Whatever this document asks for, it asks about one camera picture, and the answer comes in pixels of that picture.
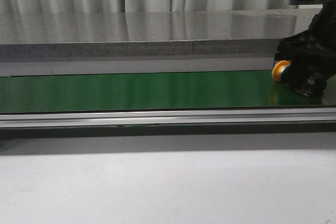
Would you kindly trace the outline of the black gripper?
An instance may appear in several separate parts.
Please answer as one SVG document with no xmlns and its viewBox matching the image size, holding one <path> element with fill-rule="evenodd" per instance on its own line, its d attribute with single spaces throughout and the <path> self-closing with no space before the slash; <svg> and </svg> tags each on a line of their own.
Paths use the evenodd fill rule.
<svg viewBox="0 0 336 224">
<path fill-rule="evenodd" d="M 323 5 L 307 30 L 283 38 L 277 50 L 277 62 L 290 62 L 281 82 L 308 97 L 322 95 L 335 75 L 335 2 Z"/>
</svg>

